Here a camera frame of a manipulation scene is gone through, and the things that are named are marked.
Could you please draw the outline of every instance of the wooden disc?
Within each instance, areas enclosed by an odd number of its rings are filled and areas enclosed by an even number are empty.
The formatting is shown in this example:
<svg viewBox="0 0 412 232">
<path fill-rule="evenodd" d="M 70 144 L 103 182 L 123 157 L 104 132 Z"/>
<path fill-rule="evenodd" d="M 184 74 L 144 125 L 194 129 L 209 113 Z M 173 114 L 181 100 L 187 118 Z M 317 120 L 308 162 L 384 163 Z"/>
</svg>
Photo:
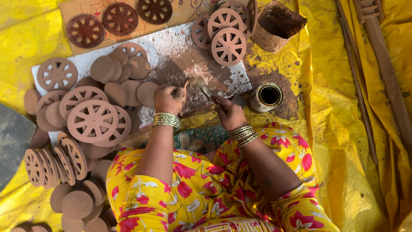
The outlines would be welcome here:
<svg viewBox="0 0 412 232">
<path fill-rule="evenodd" d="M 67 121 L 60 114 L 60 103 L 61 101 L 53 102 L 46 110 L 47 121 L 59 130 L 67 127 Z"/>
<path fill-rule="evenodd" d="M 90 14 L 81 14 L 67 23 L 66 33 L 72 44 L 93 48 L 103 42 L 106 31 L 99 19 Z"/>
<path fill-rule="evenodd" d="M 73 219 L 66 214 L 61 217 L 61 227 L 65 232 L 82 232 L 85 226 L 86 222 L 81 219 Z"/>
<path fill-rule="evenodd" d="M 72 187 L 68 184 L 59 184 L 56 188 L 54 188 L 50 196 L 50 206 L 55 213 L 63 212 L 61 210 L 63 198 L 72 190 Z"/>
<path fill-rule="evenodd" d="M 55 57 L 46 60 L 37 71 L 37 81 L 46 91 L 69 90 L 77 81 L 77 68 L 69 60 Z"/>
<path fill-rule="evenodd" d="M 99 147 L 113 147 L 116 146 L 117 144 L 121 143 L 128 135 L 130 132 L 130 127 L 131 127 L 131 120 L 129 114 L 121 107 L 114 106 L 119 113 L 119 124 L 117 125 L 117 129 L 113 133 L 112 136 L 109 138 L 101 141 L 94 143 L 94 145 L 99 146 Z"/>
<path fill-rule="evenodd" d="M 95 205 L 94 205 L 94 206 L 93 206 L 93 210 L 91 211 L 91 213 L 90 213 L 87 217 L 83 218 L 82 221 L 84 221 L 84 222 L 90 222 L 90 221 L 95 220 L 95 219 L 98 218 L 99 215 L 102 213 L 103 207 L 104 207 L 104 203 L 102 203 L 102 204 L 100 204 L 100 205 L 98 205 L 98 206 L 95 206 Z"/>
<path fill-rule="evenodd" d="M 131 135 L 139 129 L 142 121 L 140 120 L 139 115 L 137 115 L 135 112 L 131 111 L 130 109 L 124 109 L 124 110 L 127 112 L 131 120 L 131 126 L 130 126 L 130 132 L 129 132 L 129 135 Z"/>
<path fill-rule="evenodd" d="M 132 42 L 122 43 L 116 47 L 116 50 L 117 49 L 123 50 L 127 54 L 127 57 L 129 59 L 130 57 L 135 57 L 135 56 L 144 56 L 147 59 L 146 51 L 137 43 L 132 43 Z"/>
<path fill-rule="evenodd" d="M 41 149 L 41 151 L 44 153 L 45 158 L 47 158 L 46 161 L 50 164 L 51 167 L 51 175 L 54 182 L 52 187 L 56 187 L 59 184 L 59 170 L 57 168 L 56 161 L 54 160 L 53 155 L 48 149 Z"/>
<path fill-rule="evenodd" d="M 131 70 L 130 70 L 129 66 L 125 65 L 122 68 L 122 74 L 120 75 L 119 79 L 117 80 L 117 83 L 121 84 L 121 83 L 127 81 L 127 79 L 130 77 L 130 73 L 131 73 Z"/>
<path fill-rule="evenodd" d="M 33 138 L 31 139 L 28 147 L 34 149 L 43 148 L 49 144 L 49 141 L 49 133 L 36 126 Z"/>
<path fill-rule="evenodd" d="M 93 210 L 93 199 L 84 191 L 72 191 L 63 198 L 61 210 L 69 218 L 85 218 Z"/>
<path fill-rule="evenodd" d="M 96 81 L 102 81 L 113 75 L 115 61 L 110 56 L 97 58 L 90 67 L 90 76 Z"/>
<path fill-rule="evenodd" d="M 165 24 L 172 17 L 173 7 L 169 0 L 139 0 L 136 8 L 139 16 L 150 24 Z"/>
<path fill-rule="evenodd" d="M 78 143 L 72 138 L 63 139 L 61 142 L 62 148 L 68 152 L 70 163 L 74 168 L 75 177 L 77 180 L 86 178 L 87 162 L 82 149 Z"/>
<path fill-rule="evenodd" d="M 67 93 L 64 90 L 53 90 L 46 93 L 43 97 L 40 98 L 36 106 L 36 114 L 46 106 L 51 105 L 53 102 L 61 101 L 63 96 Z"/>
<path fill-rule="evenodd" d="M 98 206 L 104 203 L 105 193 L 99 182 L 93 178 L 83 181 L 83 189 L 91 196 L 94 196 L 94 205 Z"/>
<path fill-rule="evenodd" d="M 234 28 L 224 28 L 212 41 L 212 55 L 223 66 L 239 63 L 246 53 L 246 40 L 242 32 Z"/>
<path fill-rule="evenodd" d="M 73 172 L 72 165 L 70 164 L 70 159 L 67 156 L 66 152 L 64 151 L 64 149 L 61 146 L 55 146 L 54 147 L 54 152 L 57 154 L 57 156 L 59 157 L 61 163 L 63 164 L 64 171 L 67 175 L 67 183 L 70 186 L 75 185 L 76 184 L 76 177 L 75 177 L 75 174 Z"/>
<path fill-rule="evenodd" d="M 93 145 L 92 143 L 85 143 L 85 142 L 79 142 L 79 146 L 81 147 L 84 156 L 88 159 L 102 158 L 112 153 L 116 148 L 115 146 L 98 147 L 96 145 Z"/>
<path fill-rule="evenodd" d="M 129 59 L 127 57 L 127 54 L 125 52 L 123 52 L 120 49 L 114 50 L 112 53 L 110 53 L 108 56 L 110 56 L 112 59 L 117 60 L 118 62 L 120 62 L 120 64 L 122 65 L 122 67 L 124 67 L 127 63 L 127 60 Z"/>
<path fill-rule="evenodd" d="M 136 30 L 139 16 L 135 9 L 124 3 L 110 5 L 103 13 L 103 25 L 110 33 L 126 36 Z"/>
<path fill-rule="evenodd" d="M 107 170 L 109 169 L 111 164 L 111 160 L 101 160 L 97 163 L 97 166 L 94 168 L 94 170 L 91 171 L 91 177 L 97 180 L 103 187 L 103 189 L 106 189 Z"/>
<path fill-rule="evenodd" d="M 80 79 L 76 83 L 75 88 L 82 87 L 82 86 L 93 86 L 93 87 L 99 88 L 101 90 L 104 88 L 103 83 L 94 80 L 93 78 L 91 78 L 91 76 L 87 76 L 85 78 Z"/>
<path fill-rule="evenodd" d="M 36 115 L 36 106 L 41 97 L 37 89 L 28 89 L 26 91 L 24 95 L 24 108 L 28 114 Z"/>
<path fill-rule="evenodd" d="M 106 94 L 99 88 L 93 86 L 82 86 L 69 91 L 61 100 L 60 114 L 67 120 L 72 109 L 87 100 L 102 100 L 109 102 Z"/>
<path fill-rule="evenodd" d="M 250 36 L 252 36 L 258 23 L 258 2 L 256 0 L 249 0 L 248 10 L 250 12 Z"/>
<path fill-rule="evenodd" d="M 202 14 L 197 17 L 192 25 L 192 39 L 193 42 L 203 49 L 212 48 L 212 40 L 210 39 L 209 33 L 207 32 L 207 19 L 210 18 L 208 13 Z"/>
<path fill-rule="evenodd" d="M 154 107 L 155 100 L 155 91 L 159 86 L 153 82 L 144 82 L 137 89 L 137 98 L 140 103 L 145 107 Z"/>
<path fill-rule="evenodd" d="M 237 1 L 229 1 L 229 2 L 225 2 L 223 3 L 219 9 L 221 8 L 230 8 L 234 11 L 236 11 L 236 13 L 238 13 L 240 15 L 240 17 L 242 18 L 242 22 L 246 25 L 250 24 L 250 13 L 249 13 L 249 9 L 243 5 L 243 3 L 241 2 L 237 2 Z"/>
<path fill-rule="evenodd" d="M 120 87 L 126 92 L 128 106 L 135 107 L 140 105 L 140 101 L 137 98 L 137 89 L 139 86 L 140 82 L 135 80 L 127 80 L 120 85 Z"/>
<path fill-rule="evenodd" d="M 220 8 L 210 16 L 207 25 L 207 31 L 209 32 L 209 37 L 211 40 L 213 41 L 213 38 L 220 30 L 227 27 L 232 27 L 239 31 L 243 31 L 242 18 L 232 9 Z"/>
<path fill-rule="evenodd" d="M 67 182 L 67 174 L 66 174 L 66 170 L 64 170 L 63 164 L 61 163 L 59 157 L 55 156 L 53 158 L 54 158 L 54 161 L 56 162 L 56 165 L 57 165 L 57 171 L 59 173 L 60 182 L 66 183 Z"/>
<path fill-rule="evenodd" d="M 145 57 L 131 57 L 127 63 L 130 68 L 130 78 L 134 80 L 145 79 L 152 69 Z"/>
<path fill-rule="evenodd" d="M 61 141 L 63 141 L 63 139 L 65 138 L 72 138 L 72 136 L 66 132 L 59 132 L 59 134 L 57 135 L 57 145 L 61 146 Z"/>
<path fill-rule="evenodd" d="M 109 82 L 104 87 L 104 93 L 113 105 L 125 107 L 127 103 L 126 92 L 120 87 L 117 82 Z"/>
<path fill-rule="evenodd" d="M 102 100 L 88 100 L 78 104 L 67 119 L 70 134 L 75 139 L 88 143 L 109 138 L 117 129 L 118 123 L 116 109 Z"/>
<path fill-rule="evenodd" d="M 54 127 L 52 124 L 50 124 L 46 118 L 46 111 L 48 107 L 49 106 L 46 106 L 45 108 L 37 112 L 37 117 L 36 117 L 37 126 L 40 127 L 40 129 L 47 131 L 47 132 L 58 131 L 59 128 Z"/>
<path fill-rule="evenodd" d="M 44 165 L 39 153 L 34 149 L 27 149 L 24 153 L 24 165 L 29 181 L 34 187 L 39 187 L 44 182 Z"/>
</svg>

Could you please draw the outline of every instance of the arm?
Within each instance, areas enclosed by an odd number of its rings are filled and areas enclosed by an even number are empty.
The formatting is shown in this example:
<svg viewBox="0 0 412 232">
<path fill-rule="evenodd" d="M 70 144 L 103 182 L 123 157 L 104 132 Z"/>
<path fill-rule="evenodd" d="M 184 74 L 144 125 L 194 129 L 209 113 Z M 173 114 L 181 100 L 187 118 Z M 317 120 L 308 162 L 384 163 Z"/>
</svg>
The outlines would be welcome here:
<svg viewBox="0 0 412 232">
<path fill-rule="evenodd" d="M 213 95 L 222 126 L 229 132 L 247 125 L 242 108 L 221 96 Z M 242 147 L 243 154 L 255 174 L 257 183 L 269 201 L 278 199 L 302 184 L 293 170 L 259 138 Z"/>
</svg>

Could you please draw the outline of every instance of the wooden plank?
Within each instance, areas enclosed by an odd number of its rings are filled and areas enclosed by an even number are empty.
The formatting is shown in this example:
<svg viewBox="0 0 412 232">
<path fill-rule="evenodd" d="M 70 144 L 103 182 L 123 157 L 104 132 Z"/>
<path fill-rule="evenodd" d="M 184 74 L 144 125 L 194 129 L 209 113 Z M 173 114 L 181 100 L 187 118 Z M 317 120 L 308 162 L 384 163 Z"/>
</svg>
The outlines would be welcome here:
<svg viewBox="0 0 412 232">
<path fill-rule="evenodd" d="M 408 151 L 409 157 L 412 156 L 412 125 L 405 102 L 403 101 L 400 86 L 396 79 L 395 70 L 389 56 L 385 39 L 382 34 L 378 18 L 368 18 L 365 20 L 366 30 L 369 40 L 379 66 L 382 81 L 391 104 L 396 125 L 399 128 L 400 138 Z"/>
<path fill-rule="evenodd" d="M 344 23 L 343 18 L 339 18 L 339 21 L 342 27 L 343 39 L 345 41 L 345 48 L 348 53 L 349 65 L 351 67 L 353 81 L 355 83 L 356 95 L 358 96 L 358 99 L 359 99 L 360 113 L 362 114 L 363 122 L 364 122 L 365 129 L 366 129 L 366 134 L 368 135 L 370 155 L 372 157 L 373 163 L 377 165 L 378 158 L 376 156 L 375 141 L 373 139 L 369 115 L 368 115 L 368 112 L 366 111 L 365 101 L 363 100 L 363 94 L 362 94 L 361 86 L 359 84 L 358 75 L 356 73 L 355 62 L 353 61 L 352 49 L 351 49 L 351 45 L 349 44 L 348 33 L 345 29 L 345 23 Z"/>
</svg>

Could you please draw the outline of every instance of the stack of wooden discs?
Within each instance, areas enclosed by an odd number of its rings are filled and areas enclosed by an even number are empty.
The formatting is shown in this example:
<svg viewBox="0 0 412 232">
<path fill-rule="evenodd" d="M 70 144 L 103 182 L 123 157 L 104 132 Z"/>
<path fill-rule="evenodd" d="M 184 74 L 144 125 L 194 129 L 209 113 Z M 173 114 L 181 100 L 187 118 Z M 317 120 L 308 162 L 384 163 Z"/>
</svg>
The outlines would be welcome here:
<svg viewBox="0 0 412 232">
<path fill-rule="evenodd" d="M 246 41 L 256 28 L 256 6 L 256 0 L 249 0 L 248 6 L 228 1 L 213 14 L 199 16 L 192 26 L 194 43 L 211 49 L 215 61 L 223 66 L 239 63 L 246 53 Z"/>
</svg>

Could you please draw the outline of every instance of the finger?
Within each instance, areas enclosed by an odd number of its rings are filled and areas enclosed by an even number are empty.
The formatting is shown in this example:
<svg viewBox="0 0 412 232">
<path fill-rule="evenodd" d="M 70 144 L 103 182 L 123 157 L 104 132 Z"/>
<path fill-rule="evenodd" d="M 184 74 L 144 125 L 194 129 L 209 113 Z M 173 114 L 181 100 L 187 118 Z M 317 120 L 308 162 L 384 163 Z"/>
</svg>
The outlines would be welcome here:
<svg viewBox="0 0 412 232">
<path fill-rule="evenodd" d="M 215 100 L 218 100 L 220 102 L 220 104 L 222 106 L 224 106 L 225 108 L 229 108 L 233 104 L 230 100 L 227 100 L 226 98 L 221 97 L 221 96 L 216 95 L 216 94 L 213 94 L 212 98 L 215 99 Z"/>
</svg>

